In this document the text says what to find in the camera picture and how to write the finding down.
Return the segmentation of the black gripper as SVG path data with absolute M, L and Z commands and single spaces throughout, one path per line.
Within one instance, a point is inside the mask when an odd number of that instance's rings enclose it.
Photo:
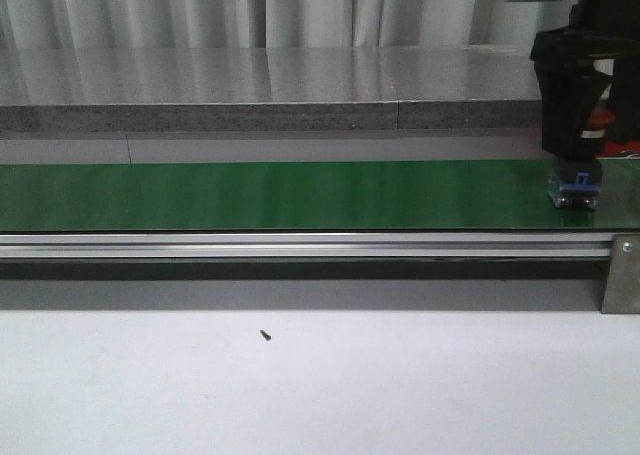
M 571 162 L 591 162 L 604 148 L 583 131 L 604 92 L 616 119 L 607 138 L 639 138 L 639 0 L 578 0 L 566 26 L 539 32 L 530 58 L 542 100 L 542 148 Z M 612 76 L 593 62 L 617 59 Z

